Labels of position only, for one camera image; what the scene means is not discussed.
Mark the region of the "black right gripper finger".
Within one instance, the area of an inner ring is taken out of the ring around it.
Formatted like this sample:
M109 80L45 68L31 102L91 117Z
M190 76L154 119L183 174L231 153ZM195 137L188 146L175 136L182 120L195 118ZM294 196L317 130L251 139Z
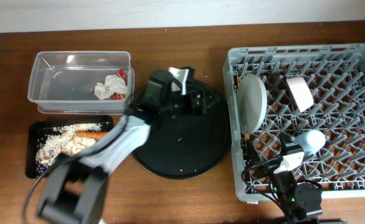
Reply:
M283 149L288 149L293 146L293 141L290 140L289 136L285 133L280 133L280 142Z
M248 165L254 165L260 162L260 157L257 154L257 150L254 148L254 145L251 140L246 140L247 146L247 162Z

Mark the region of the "light blue plastic cup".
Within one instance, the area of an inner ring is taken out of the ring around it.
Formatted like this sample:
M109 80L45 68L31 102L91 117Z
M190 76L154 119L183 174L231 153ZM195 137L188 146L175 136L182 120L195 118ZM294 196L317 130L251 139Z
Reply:
M309 130L298 135L295 141L302 147L304 158L314 156L326 143L325 135L319 130Z

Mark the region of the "grey plate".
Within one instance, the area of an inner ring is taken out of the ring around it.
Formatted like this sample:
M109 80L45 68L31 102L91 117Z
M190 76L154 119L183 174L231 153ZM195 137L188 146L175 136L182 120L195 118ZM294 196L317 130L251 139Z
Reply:
M267 91L259 77L243 77L237 89L237 110L242 134L252 134L261 127L267 110Z

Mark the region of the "red snack wrapper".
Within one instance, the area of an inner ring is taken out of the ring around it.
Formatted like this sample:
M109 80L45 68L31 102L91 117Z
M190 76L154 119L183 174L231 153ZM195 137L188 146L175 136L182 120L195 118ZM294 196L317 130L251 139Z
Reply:
M112 86L115 91L114 100L124 100L127 97L127 74L125 70L118 70L113 76Z

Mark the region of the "white tissue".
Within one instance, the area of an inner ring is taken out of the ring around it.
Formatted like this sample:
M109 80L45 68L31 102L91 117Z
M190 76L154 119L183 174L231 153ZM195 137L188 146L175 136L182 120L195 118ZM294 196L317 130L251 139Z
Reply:
M105 77L104 83L97 83L97 85L95 86L94 95L99 100L109 99L109 97L113 96L113 94L115 92L113 90L113 88L111 87L112 81L113 81L113 76L114 75L109 75L109 76Z

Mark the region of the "orange carrot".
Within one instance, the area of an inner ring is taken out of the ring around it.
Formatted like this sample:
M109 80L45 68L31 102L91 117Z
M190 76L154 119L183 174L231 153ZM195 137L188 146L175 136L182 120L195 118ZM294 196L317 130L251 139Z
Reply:
M81 137L81 138L89 138L89 139L100 140L104 136L106 136L108 133L107 132L77 131L75 134L78 137Z

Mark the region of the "rice and food scraps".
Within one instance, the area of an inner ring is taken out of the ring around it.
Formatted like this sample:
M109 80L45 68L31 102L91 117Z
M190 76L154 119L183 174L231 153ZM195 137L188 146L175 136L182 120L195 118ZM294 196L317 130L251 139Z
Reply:
M37 175L41 175L48 169L60 153L74 156L95 144L96 139L81 137L77 133L79 131L96 133L101 131L101 127L100 123L82 123L50 128L55 134L45 134L43 138L40 138L44 142L38 143L35 158Z

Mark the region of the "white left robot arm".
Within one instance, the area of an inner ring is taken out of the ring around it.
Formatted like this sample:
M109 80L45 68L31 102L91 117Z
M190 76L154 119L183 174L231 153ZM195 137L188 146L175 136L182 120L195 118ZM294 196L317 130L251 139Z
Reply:
M45 172L37 216L50 223L99 223L109 177L127 156L161 177L186 179L212 169L230 144L228 107L219 92L156 70L111 131Z

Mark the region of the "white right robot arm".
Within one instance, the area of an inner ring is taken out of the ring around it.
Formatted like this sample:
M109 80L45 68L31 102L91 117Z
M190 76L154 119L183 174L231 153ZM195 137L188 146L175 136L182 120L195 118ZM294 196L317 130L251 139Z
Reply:
M283 211L287 223L315 223L322 213L321 184L308 180L296 180L293 170L300 167L305 152L288 135L280 135L281 151L273 165L269 165L267 174L270 178L272 195Z

